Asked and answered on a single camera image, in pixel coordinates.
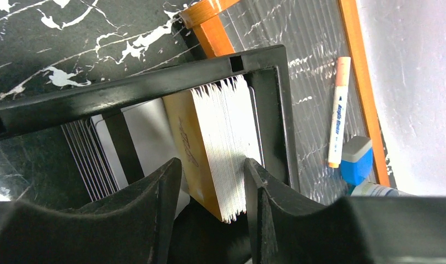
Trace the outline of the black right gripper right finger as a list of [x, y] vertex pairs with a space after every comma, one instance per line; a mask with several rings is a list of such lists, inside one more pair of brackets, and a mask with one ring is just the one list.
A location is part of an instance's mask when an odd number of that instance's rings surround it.
[[446, 197], [317, 203], [244, 162], [253, 263], [446, 263]]

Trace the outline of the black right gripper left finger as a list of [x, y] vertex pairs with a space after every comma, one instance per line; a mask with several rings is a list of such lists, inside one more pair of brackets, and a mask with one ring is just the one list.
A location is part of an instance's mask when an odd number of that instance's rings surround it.
[[172, 158], [78, 209], [0, 202], [0, 263], [166, 263], [181, 184]]

